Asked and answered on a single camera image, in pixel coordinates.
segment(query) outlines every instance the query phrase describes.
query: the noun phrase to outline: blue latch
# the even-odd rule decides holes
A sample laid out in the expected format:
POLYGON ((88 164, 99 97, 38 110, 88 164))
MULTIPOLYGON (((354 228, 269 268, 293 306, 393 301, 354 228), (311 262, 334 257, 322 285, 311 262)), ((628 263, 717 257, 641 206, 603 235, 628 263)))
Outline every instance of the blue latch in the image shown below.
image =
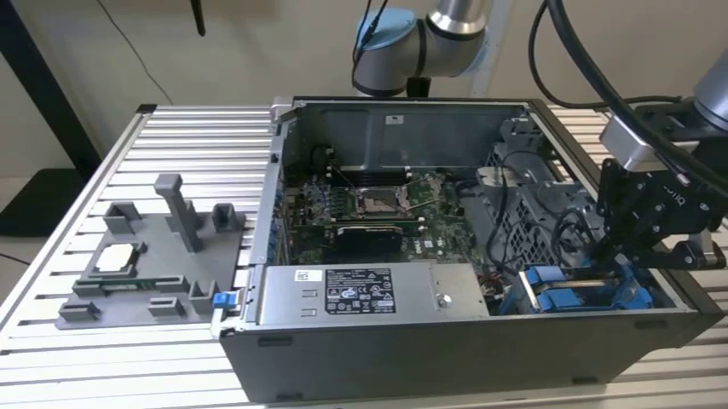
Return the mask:
POLYGON ((219 292, 213 297, 213 307, 233 309, 238 305, 238 291, 219 292))

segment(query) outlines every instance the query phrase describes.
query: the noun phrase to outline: beige wall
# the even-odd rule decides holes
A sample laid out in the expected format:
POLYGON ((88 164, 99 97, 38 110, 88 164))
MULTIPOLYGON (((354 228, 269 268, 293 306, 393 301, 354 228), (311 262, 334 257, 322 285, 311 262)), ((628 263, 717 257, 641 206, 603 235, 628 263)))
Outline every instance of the beige wall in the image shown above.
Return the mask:
POLYGON ((32 176, 71 160, 0 55, 0 177, 32 176))
MULTIPOLYGON (((175 104, 270 104, 275 95, 353 95, 350 55, 365 0, 103 0, 175 104)), ((13 4, 88 133, 108 148, 142 103, 164 103, 95 0, 13 4)), ((422 15, 430 0, 393 0, 422 15)), ((470 79, 433 94, 466 96, 470 79)))
MULTIPOLYGON (((623 96, 691 95, 728 47, 725 0, 569 0, 581 41, 623 96)), ((540 0, 516 0, 489 96, 540 97, 526 65, 526 41, 540 0)), ((536 43, 541 76, 566 101, 596 101, 548 16, 536 43)))

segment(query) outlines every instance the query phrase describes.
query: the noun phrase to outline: metal slotted surface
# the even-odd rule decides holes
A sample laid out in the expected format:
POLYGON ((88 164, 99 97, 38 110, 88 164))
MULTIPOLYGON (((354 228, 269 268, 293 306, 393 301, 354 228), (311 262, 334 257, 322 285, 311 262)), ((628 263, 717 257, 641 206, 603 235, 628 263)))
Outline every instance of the metal slotted surface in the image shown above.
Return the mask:
MULTIPOLYGON (((599 143, 607 116, 592 111, 553 111, 595 161, 601 162, 609 155, 599 143)), ((255 407, 247 403, 207 325, 62 332, 54 320, 102 238, 106 226, 99 216, 108 203, 132 200, 142 212, 167 212, 151 190, 160 172, 182 173, 183 192, 198 210, 208 210, 225 200, 246 212, 249 230, 235 280, 245 283, 270 138, 267 107, 160 107, 152 115, 135 117, 90 183, 86 200, 83 193, 0 309, 0 314, 11 310, 0 332, 0 404, 40 409, 255 407)), ((725 229, 716 241, 728 250, 725 229)), ((728 310, 728 271, 696 272, 693 276, 728 310)), ((697 406, 728 407, 728 320, 689 346, 655 351, 607 386, 317 407, 697 406)))

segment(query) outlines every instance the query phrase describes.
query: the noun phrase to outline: black cable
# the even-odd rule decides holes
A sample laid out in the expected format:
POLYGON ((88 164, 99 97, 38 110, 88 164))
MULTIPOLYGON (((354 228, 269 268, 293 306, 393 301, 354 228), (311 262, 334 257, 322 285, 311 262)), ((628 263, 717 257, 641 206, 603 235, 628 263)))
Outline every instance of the black cable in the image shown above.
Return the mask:
MULTIPOLYGON (((538 11, 536 12, 536 18, 533 19, 532 24, 532 32, 528 36, 528 66, 532 70, 532 77, 533 81, 536 82, 536 86, 538 87, 538 91, 546 96, 548 100, 552 101, 554 104, 570 108, 570 109, 599 109, 599 108, 607 108, 609 105, 607 102, 588 102, 588 103, 577 103, 577 102, 566 102, 561 100, 556 95, 552 94, 552 92, 548 90, 546 85, 544 84, 544 80, 541 79, 541 75, 538 73, 538 67, 536 66, 536 38, 538 36, 538 27, 541 24, 541 20, 544 18, 544 14, 546 12, 546 0, 541 3, 541 6, 538 7, 538 11)), ((641 102, 680 102, 683 101, 683 98, 679 96, 667 96, 667 95, 647 95, 647 96, 639 96, 635 98, 625 99, 627 103, 637 104, 641 102)))
POLYGON ((564 43, 587 81, 592 84, 596 93, 608 103, 612 112, 623 120, 628 129, 635 132, 648 145, 668 168, 677 172, 681 183, 685 183, 687 175, 711 186, 724 198, 728 198, 728 180, 723 178, 705 164, 697 161, 692 154, 676 147, 671 141, 643 121, 637 113, 629 108, 625 100, 604 77, 599 66, 595 64, 577 33, 570 25, 569 16, 564 9, 562 0, 548 0, 548 11, 554 22, 556 32, 564 43))
POLYGON ((354 48, 351 49, 351 62, 357 61, 357 46, 359 44, 359 38, 362 37, 362 29, 365 28, 366 15, 371 8, 371 0, 366 0, 366 9, 363 10, 362 22, 359 23, 359 28, 357 30, 357 41, 354 42, 354 48))
POLYGON ((596 244, 595 233, 592 232, 592 228, 589 227, 589 222, 587 221, 584 214, 581 213, 579 209, 575 209, 575 208, 566 209, 564 212, 561 212, 558 218, 556 219, 554 231, 550 236, 550 250, 556 256, 560 266, 561 266, 561 263, 564 262, 564 255, 562 255, 564 248, 561 243, 561 240, 562 240, 561 236, 564 235, 564 232, 569 228, 577 229, 577 233, 579 233, 577 237, 580 240, 583 240, 583 244, 585 247, 593 246, 596 244), (577 217, 577 221, 564 223, 566 221, 566 218, 570 215, 575 215, 577 217), (588 243, 584 242, 584 239, 581 237, 583 234, 588 238, 588 243))
MULTIPOLYGON (((366 44, 371 41, 371 37, 374 36, 374 32, 377 31, 377 27, 379 26, 379 18, 382 16, 382 13, 385 12, 385 7, 387 6, 387 3, 389 3, 389 0, 385 0, 382 2, 382 5, 379 6, 379 11, 377 12, 377 15, 374 16, 374 19, 371 20, 369 27, 366 27, 366 32, 363 32, 362 43, 358 44, 358 49, 357 49, 357 44, 354 44, 355 57, 354 57, 354 66, 351 67, 351 85, 355 84, 354 73, 357 72, 357 67, 359 66, 362 55, 365 55, 366 44)), ((365 21, 366 21, 366 14, 363 15, 362 24, 365 23, 365 21)))
POLYGON ((144 69, 144 72, 147 73, 147 77, 150 78, 151 82, 155 83, 156 87, 162 91, 162 94, 164 94, 164 98, 167 99, 167 101, 170 101, 170 105, 174 105, 172 98, 170 98, 170 95, 167 94, 167 91, 164 91, 164 88, 162 88, 162 85, 159 85, 159 82, 152 77, 150 69, 147 68, 147 64, 144 64, 144 60, 142 59, 142 56, 139 55, 139 51, 136 51, 136 48, 134 47, 132 42, 130 41, 127 35, 124 34, 124 31, 119 27, 119 24, 116 24, 116 21, 114 20, 114 17, 111 17, 110 10, 103 5, 102 0, 96 0, 96 3, 99 3, 99 6, 102 7, 103 13, 108 17, 111 24, 114 25, 114 27, 116 28, 116 31, 119 32, 119 34, 122 35, 122 37, 127 41, 128 47, 132 49, 134 54, 136 55, 136 59, 139 60, 139 63, 142 64, 142 68, 144 69))
POLYGON ((4 254, 4 253, 0 253, 0 257, 7 258, 8 260, 13 260, 15 262, 19 262, 20 264, 25 264, 27 266, 31 265, 31 263, 27 262, 25 260, 21 260, 21 259, 19 259, 17 257, 9 256, 9 255, 7 255, 7 254, 4 254))

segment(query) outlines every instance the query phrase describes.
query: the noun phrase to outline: power cord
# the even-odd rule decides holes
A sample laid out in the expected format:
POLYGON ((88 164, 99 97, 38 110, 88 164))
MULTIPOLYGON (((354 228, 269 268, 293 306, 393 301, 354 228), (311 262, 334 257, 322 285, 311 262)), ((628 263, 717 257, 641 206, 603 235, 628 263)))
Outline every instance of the power cord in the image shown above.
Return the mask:
POLYGON ((139 63, 142 64, 142 68, 144 69, 144 72, 147 73, 147 77, 150 78, 151 82, 156 85, 156 87, 162 91, 162 94, 164 94, 164 98, 170 102, 170 105, 174 105, 172 98, 170 98, 170 95, 167 94, 167 91, 164 91, 164 88, 162 88, 162 85, 159 85, 159 82, 156 81, 156 79, 151 75, 150 69, 147 68, 147 64, 144 63, 144 60, 143 60, 142 56, 139 55, 139 51, 136 51, 136 47, 134 46, 132 42, 130 41, 124 31, 119 27, 119 24, 116 24, 116 21, 114 20, 114 17, 111 17, 110 10, 103 5, 102 0, 96 0, 96 3, 99 3, 99 7, 102 8, 103 13, 108 17, 111 24, 116 28, 116 31, 119 32, 122 37, 124 38, 124 41, 127 41, 128 47, 132 49, 134 55, 136 55, 136 60, 139 60, 139 63))
MULTIPOLYGON (((548 89, 546 85, 544 84, 544 80, 541 79, 541 75, 538 73, 538 67, 536 66, 536 37, 538 35, 538 27, 541 24, 541 20, 544 18, 544 14, 546 12, 546 0, 541 3, 541 6, 538 7, 538 11, 536 12, 536 18, 533 19, 532 24, 532 32, 528 36, 528 66, 532 70, 532 77, 533 81, 536 82, 536 86, 538 87, 538 91, 546 96, 548 100, 552 101, 554 104, 570 108, 570 109, 599 109, 599 108, 607 108, 609 107, 609 104, 607 102, 588 102, 588 103, 576 103, 576 102, 568 102, 561 100, 548 89)), ((641 102, 671 102, 676 103, 683 101, 683 98, 679 96, 667 96, 667 95, 647 95, 647 96, 639 96, 635 98, 625 99, 625 102, 628 104, 637 104, 641 102)))
POLYGON ((369 15, 369 10, 371 9, 371 0, 366 1, 366 9, 363 10, 362 22, 359 23, 359 28, 357 30, 357 40, 354 42, 354 48, 351 49, 351 62, 357 62, 357 46, 359 44, 359 38, 362 37, 362 30, 365 28, 366 16, 369 15))
POLYGON ((564 8, 562 0, 548 0, 548 12, 554 22, 556 33, 570 58, 573 59, 587 81, 592 84, 596 93, 609 105, 609 109, 623 120, 628 129, 635 132, 640 138, 655 149, 655 155, 661 159, 668 169, 676 174, 677 180, 683 185, 689 185, 688 175, 712 187, 716 192, 728 198, 728 180, 721 177, 705 164, 703 164, 693 155, 676 147, 672 142, 656 132, 640 115, 629 108, 609 80, 604 77, 600 67, 596 65, 592 56, 579 40, 577 33, 570 24, 569 15, 564 8))
POLYGON ((354 73, 357 72, 357 67, 359 66, 359 61, 362 60, 362 55, 365 55, 365 47, 366 44, 371 41, 371 37, 374 37, 374 32, 377 31, 377 27, 379 26, 379 18, 382 16, 382 13, 385 12, 385 7, 387 6, 389 0, 385 0, 382 2, 382 5, 379 6, 379 11, 377 12, 377 15, 374 16, 374 19, 371 20, 371 23, 369 27, 366 27, 366 32, 363 32, 363 36, 361 37, 362 43, 359 44, 359 33, 362 32, 362 28, 365 27, 366 22, 366 15, 369 14, 369 10, 371 7, 371 0, 366 2, 366 10, 362 17, 362 24, 359 24, 359 29, 357 32, 357 44, 354 44, 354 66, 351 67, 351 85, 355 84, 354 81, 354 73))
POLYGON ((4 254, 4 253, 0 253, 0 257, 7 258, 8 260, 13 260, 15 262, 19 262, 20 264, 25 264, 27 266, 31 265, 31 263, 27 262, 25 260, 21 260, 21 259, 19 259, 17 257, 13 257, 13 256, 7 255, 7 254, 4 254))

